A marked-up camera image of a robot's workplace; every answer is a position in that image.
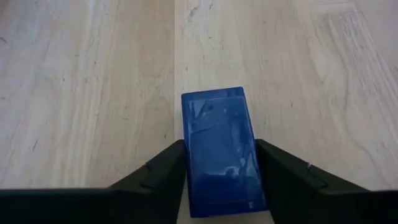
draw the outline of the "wooden surface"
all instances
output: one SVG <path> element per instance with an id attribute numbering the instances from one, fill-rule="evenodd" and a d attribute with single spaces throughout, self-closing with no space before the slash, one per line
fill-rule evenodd
<path id="1" fill-rule="evenodd" d="M 263 138 L 398 188 L 395 0 L 0 0 L 0 188 L 104 187 L 182 138 L 180 95 L 243 86 Z M 180 223 L 272 223 L 269 213 Z"/>

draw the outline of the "light wood plank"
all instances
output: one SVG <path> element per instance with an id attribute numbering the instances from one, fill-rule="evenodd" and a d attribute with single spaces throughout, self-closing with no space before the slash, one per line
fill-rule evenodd
<path id="1" fill-rule="evenodd" d="M 0 183 L 102 187 L 174 140 L 173 1 L 9 1 Z"/>
<path id="2" fill-rule="evenodd" d="M 356 175 L 346 178 L 369 189 L 396 188 L 398 86 L 363 14 L 354 4 L 319 7 L 313 26 L 310 46 L 344 140 L 340 153 Z"/>

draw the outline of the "transparent blue lid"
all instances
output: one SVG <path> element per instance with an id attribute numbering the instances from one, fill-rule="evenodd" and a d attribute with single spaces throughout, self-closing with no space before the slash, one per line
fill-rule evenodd
<path id="1" fill-rule="evenodd" d="M 182 111 L 191 203 L 265 207 L 243 88 L 183 94 Z"/>

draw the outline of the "blue box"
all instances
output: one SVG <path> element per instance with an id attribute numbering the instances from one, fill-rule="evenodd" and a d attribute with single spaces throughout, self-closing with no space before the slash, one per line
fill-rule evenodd
<path id="1" fill-rule="evenodd" d="M 267 210 L 243 88 L 181 99 L 191 217 Z"/>

